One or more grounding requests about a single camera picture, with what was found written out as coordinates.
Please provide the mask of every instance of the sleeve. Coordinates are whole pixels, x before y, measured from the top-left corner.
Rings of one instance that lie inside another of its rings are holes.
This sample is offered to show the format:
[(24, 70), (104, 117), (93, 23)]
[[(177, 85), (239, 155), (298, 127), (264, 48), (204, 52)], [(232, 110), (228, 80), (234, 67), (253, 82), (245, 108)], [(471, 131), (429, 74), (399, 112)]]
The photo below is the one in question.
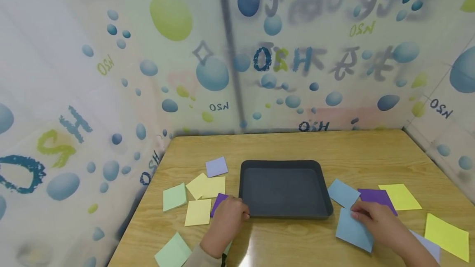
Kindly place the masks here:
[(206, 254), (198, 244), (182, 267), (221, 267), (222, 258)]

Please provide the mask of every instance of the wooden table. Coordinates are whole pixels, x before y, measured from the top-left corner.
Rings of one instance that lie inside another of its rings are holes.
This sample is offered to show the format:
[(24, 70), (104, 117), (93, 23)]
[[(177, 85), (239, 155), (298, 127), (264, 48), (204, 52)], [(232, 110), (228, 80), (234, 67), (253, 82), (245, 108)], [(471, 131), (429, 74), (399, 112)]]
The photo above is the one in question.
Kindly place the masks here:
[[(245, 160), (316, 160), (326, 185), (335, 178), (353, 188), (404, 183), (422, 210), (399, 211), (409, 229), (424, 235), (427, 213), (470, 233), (475, 260), (475, 207), (401, 130), (269, 133), (174, 138), (166, 150), (109, 266), (156, 267), (154, 255), (175, 232), (191, 249), (208, 225), (185, 227), (187, 206), (163, 213), (163, 190), (188, 183), (206, 172), (205, 162), (224, 156), (229, 173), (226, 193), (239, 192)], [(188, 200), (193, 200), (189, 192)], [(234, 266), (404, 266), (402, 260), (375, 243), (368, 254), (335, 238), (340, 205), (334, 201), (328, 220), (252, 219), (234, 239), (227, 264)], [(469, 266), (442, 251), (442, 266)]]

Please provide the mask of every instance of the hand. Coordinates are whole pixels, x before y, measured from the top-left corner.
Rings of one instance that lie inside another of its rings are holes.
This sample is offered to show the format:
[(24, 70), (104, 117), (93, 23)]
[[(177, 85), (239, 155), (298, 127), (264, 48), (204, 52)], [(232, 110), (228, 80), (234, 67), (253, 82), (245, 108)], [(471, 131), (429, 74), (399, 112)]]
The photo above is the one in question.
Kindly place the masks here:
[(228, 244), (241, 230), (243, 221), (248, 219), (249, 208), (242, 199), (228, 196), (216, 208), (211, 225), (201, 240), (201, 248), (208, 255), (221, 258)]

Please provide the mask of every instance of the square paper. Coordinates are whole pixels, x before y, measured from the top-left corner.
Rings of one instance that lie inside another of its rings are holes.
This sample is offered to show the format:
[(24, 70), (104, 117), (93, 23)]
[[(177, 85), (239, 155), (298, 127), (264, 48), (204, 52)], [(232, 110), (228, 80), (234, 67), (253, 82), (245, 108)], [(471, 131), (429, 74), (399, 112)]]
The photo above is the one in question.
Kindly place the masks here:
[(178, 232), (155, 254), (160, 267), (181, 267), (191, 255), (191, 249)]
[(417, 240), (422, 243), (422, 245), (430, 252), (432, 257), (437, 261), (437, 263), (440, 263), (440, 246), (435, 244), (434, 242), (431, 242), (421, 235), (417, 234), (413, 230), (410, 230), (410, 232), (416, 236)]
[(344, 208), (350, 208), (360, 197), (360, 192), (351, 188), (346, 183), (339, 179), (335, 179), (332, 185), (328, 188), (329, 197)]
[(367, 252), (372, 252), (374, 243), (373, 236), (362, 223), (351, 217), (351, 211), (349, 209), (341, 208), (340, 210), (336, 237), (352, 245), (356, 245)]
[(428, 213), (425, 238), (469, 263), (468, 232)]
[(397, 211), (422, 209), (416, 198), (409, 192), (403, 183), (398, 185), (379, 185), (381, 190), (388, 192), (389, 198)]
[(163, 191), (163, 212), (184, 205), (187, 202), (185, 183)]
[(358, 192), (361, 193), (360, 198), (362, 201), (376, 202), (381, 205), (387, 205), (387, 207), (393, 211), (393, 214), (397, 216), (397, 212), (394, 209), (393, 203), (391, 202), (391, 199), (389, 199), (389, 195), (386, 190), (358, 189)]
[(202, 173), (190, 183), (188, 183), (188, 185), (186, 185), (186, 188), (188, 189), (188, 191), (190, 191), (191, 195), (193, 195), (193, 198), (195, 198), (195, 200), (198, 200), (199, 198), (201, 198), (201, 196), (203, 196), (203, 187), (206, 179), (206, 175)]
[(214, 202), (213, 209), (211, 210), (211, 217), (214, 216), (214, 212), (216, 211), (216, 208), (218, 208), (218, 205), (223, 202), (226, 198), (228, 198), (227, 195), (225, 194), (218, 194), (218, 197), (216, 197), (216, 201)]
[(228, 166), (226, 165), (224, 157), (206, 162), (206, 174), (208, 177), (219, 176), (220, 174), (227, 172)]
[(209, 224), (210, 211), (211, 211), (211, 199), (196, 200), (196, 201), (188, 202), (188, 210), (186, 211), (185, 226)]

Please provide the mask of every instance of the black tray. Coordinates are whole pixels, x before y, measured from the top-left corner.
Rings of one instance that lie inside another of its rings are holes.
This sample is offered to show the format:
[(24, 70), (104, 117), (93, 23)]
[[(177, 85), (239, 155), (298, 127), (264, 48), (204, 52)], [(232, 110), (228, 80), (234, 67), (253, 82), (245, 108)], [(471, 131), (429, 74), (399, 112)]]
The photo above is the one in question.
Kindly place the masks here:
[(241, 164), (239, 197), (251, 217), (325, 220), (333, 213), (317, 161), (257, 161)]

